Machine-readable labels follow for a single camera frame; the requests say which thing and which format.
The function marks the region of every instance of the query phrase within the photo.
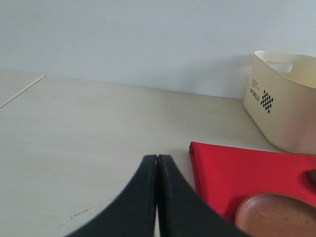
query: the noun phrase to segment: cream storage basket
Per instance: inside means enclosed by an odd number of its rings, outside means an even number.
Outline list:
[[[256,51],[244,107],[276,147],[316,155],[316,58]]]

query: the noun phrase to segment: brown object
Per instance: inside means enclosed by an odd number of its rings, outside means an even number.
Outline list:
[[[316,169],[307,171],[307,177],[313,182],[316,183]]]
[[[239,206],[235,225],[253,237],[315,237],[316,207],[294,197],[261,193]]]

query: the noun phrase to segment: checkered logo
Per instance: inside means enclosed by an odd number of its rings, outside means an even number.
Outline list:
[[[273,98],[271,97],[271,95],[268,94],[268,92],[264,90],[261,105],[268,112],[268,114],[271,111],[272,102],[273,102]]]

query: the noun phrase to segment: red cloth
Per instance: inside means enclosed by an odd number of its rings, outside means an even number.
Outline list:
[[[233,222],[241,202],[260,192],[295,196],[316,205],[316,185],[306,171],[316,156],[265,152],[192,142],[190,156],[196,191]]]

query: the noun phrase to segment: white wall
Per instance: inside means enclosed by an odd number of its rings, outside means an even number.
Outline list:
[[[0,67],[242,98],[255,50],[316,55],[314,0],[0,0]]]

